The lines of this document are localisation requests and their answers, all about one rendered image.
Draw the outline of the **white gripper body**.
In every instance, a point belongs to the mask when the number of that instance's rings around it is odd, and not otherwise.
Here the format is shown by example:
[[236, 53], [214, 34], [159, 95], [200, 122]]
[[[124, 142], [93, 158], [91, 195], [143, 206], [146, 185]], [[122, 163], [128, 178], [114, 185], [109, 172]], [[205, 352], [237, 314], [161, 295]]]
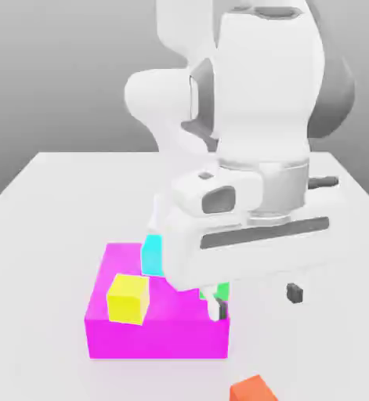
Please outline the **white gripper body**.
[[252, 226], [240, 214], [194, 217], [173, 208], [163, 226], [163, 268], [178, 291], [260, 277], [327, 261], [327, 216]]

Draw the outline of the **small green cube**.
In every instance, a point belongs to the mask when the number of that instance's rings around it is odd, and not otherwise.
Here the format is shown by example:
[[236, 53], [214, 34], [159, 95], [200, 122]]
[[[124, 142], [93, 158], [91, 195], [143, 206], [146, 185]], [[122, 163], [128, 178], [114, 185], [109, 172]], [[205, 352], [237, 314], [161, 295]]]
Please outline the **small green cube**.
[[202, 287], [199, 290], [199, 299], [200, 300], [207, 300], [204, 296], [205, 293], [203, 292], [204, 289], [207, 289], [210, 294], [213, 294], [213, 298], [218, 301], [221, 300], [223, 302], [228, 302], [230, 299], [230, 284], [223, 283], [223, 284], [207, 284], [206, 286]]

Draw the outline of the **small cyan cube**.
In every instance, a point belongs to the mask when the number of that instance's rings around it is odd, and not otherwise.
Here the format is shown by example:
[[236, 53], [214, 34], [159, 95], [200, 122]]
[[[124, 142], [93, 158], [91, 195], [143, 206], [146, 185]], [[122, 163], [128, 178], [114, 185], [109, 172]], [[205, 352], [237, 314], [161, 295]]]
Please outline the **small cyan cube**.
[[141, 247], [141, 271], [146, 276], [163, 277], [162, 269], [162, 236], [147, 235]]

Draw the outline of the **small yellow cube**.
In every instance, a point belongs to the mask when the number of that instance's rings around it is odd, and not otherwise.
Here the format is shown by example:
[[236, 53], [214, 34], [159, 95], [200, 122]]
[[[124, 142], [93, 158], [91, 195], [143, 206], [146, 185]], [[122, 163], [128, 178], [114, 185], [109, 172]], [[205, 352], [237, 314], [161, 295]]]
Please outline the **small yellow cube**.
[[110, 322], [142, 325], [150, 304], [147, 276], [118, 273], [107, 292]]

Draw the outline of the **small orange cube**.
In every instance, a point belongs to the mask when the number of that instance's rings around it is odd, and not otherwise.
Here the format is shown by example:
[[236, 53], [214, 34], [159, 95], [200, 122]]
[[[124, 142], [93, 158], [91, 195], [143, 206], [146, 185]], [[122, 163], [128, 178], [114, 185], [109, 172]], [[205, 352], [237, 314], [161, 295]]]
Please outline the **small orange cube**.
[[230, 386], [229, 401], [278, 401], [260, 375]]

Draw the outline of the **large magenta box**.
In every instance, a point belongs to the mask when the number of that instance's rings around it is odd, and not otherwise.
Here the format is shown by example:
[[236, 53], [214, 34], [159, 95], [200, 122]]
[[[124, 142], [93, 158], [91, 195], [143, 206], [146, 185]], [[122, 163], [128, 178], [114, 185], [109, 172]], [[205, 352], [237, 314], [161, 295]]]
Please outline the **large magenta box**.
[[178, 292], [166, 279], [150, 278], [150, 305], [141, 325], [110, 322], [107, 291], [118, 273], [141, 273], [139, 243], [106, 246], [85, 313], [92, 359], [225, 359], [230, 318], [225, 301], [221, 319], [209, 319], [199, 290]]

